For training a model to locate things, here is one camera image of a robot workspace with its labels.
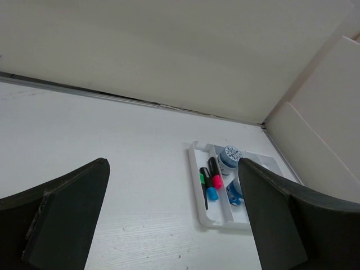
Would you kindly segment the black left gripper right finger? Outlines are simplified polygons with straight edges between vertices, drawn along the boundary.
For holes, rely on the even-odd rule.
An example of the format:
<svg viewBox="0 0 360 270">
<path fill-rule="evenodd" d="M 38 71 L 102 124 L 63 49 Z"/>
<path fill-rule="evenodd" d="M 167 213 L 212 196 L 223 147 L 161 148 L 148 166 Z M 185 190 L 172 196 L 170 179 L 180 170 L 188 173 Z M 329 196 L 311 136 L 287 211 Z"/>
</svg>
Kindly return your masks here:
<svg viewBox="0 0 360 270">
<path fill-rule="evenodd" d="M 262 269 L 359 269 L 359 204 L 242 158 L 238 177 Z"/>
</svg>

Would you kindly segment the black highlighter blue cap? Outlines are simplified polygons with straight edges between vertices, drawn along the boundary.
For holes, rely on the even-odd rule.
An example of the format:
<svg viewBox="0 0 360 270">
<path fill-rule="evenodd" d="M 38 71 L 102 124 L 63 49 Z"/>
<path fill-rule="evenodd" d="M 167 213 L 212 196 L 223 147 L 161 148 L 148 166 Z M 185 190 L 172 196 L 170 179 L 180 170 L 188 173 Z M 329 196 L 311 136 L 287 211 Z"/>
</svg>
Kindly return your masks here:
<svg viewBox="0 0 360 270">
<path fill-rule="evenodd" d="M 219 197 L 218 197 L 217 191 L 213 185 L 213 182 L 212 182 L 212 179 L 211 179 L 208 169 L 206 167 L 201 167 L 200 173 L 204 177 L 204 182 L 205 182 L 205 186 L 206 186 L 206 192 L 207 192 L 208 199 L 210 201 L 217 201 L 219 199 Z"/>
</svg>

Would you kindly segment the black highlighter with barcode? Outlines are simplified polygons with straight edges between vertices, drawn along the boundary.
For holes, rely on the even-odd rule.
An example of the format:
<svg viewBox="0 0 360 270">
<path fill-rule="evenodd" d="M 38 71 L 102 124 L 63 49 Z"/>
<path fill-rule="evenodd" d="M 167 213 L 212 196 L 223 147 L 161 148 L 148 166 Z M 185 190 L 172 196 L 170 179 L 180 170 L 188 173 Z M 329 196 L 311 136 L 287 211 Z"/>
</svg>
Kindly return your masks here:
<svg viewBox="0 0 360 270">
<path fill-rule="evenodd" d="M 207 193 L 206 193 L 206 184 L 205 184 L 205 178 L 202 172 L 200 172 L 200 182 L 201 182 L 201 188 L 202 188 L 202 194 L 204 197 L 204 203 L 205 203 L 205 209 L 208 210 L 208 200 L 207 200 Z"/>
</svg>

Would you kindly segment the small blue cleaning gel jar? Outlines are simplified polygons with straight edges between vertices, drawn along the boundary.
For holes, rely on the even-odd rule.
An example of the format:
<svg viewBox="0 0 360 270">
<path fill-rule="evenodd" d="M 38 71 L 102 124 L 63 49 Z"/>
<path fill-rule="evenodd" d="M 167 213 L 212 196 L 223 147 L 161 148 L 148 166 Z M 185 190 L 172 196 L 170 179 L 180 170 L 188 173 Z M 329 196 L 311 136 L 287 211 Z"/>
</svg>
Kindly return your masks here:
<svg viewBox="0 0 360 270">
<path fill-rule="evenodd" d="M 244 202 L 239 178 L 234 178 L 226 187 L 229 203 L 234 206 L 240 206 Z"/>
</svg>

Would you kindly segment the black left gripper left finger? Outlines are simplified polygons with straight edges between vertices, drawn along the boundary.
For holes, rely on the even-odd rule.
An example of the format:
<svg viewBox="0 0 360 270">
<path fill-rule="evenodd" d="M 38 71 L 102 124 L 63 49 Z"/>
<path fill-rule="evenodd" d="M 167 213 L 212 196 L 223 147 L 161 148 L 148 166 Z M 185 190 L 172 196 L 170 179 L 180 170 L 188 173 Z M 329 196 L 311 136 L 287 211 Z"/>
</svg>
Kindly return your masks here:
<svg viewBox="0 0 360 270">
<path fill-rule="evenodd" d="M 1 199 L 1 269 L 84 269 L 110 176 L 96 159 Z"/>
</svg>

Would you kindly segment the large blue cleaning gel jar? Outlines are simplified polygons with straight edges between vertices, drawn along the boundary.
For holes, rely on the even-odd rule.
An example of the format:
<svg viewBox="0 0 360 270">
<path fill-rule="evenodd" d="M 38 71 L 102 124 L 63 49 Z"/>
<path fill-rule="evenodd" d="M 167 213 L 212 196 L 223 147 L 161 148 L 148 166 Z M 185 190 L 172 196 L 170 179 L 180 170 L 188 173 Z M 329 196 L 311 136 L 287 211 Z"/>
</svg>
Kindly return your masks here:
<svg viewBox="0 0 360 270">
<path fill-rule="evenodd" d="M 230 175 L 238 168 L 239 160 L 242 158 L 242 153 L 234 146 L 226 146 L 218 155 L 217 160 L 222 175 Z"/>
</svg>

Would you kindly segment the black highlighter pink cap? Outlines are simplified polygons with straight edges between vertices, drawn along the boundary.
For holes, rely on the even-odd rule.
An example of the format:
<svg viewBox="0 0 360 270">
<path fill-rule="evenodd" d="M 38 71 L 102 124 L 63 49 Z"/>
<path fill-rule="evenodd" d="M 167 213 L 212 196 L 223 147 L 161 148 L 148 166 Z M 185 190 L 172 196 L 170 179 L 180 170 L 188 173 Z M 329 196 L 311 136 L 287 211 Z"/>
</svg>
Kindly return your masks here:
<svg viewBox="0 0 360 270">
<path fill-rule="evenodd" d="M 216 158 L 210 157 L 208 160 L 208 165 L 210 169 L 210 175 L 213 186 L 218 190 L 222 187 L 222 179 L 221 179 L 221 174 L 219 172 L 219 168 L 217 166 Z"/>
</svg>

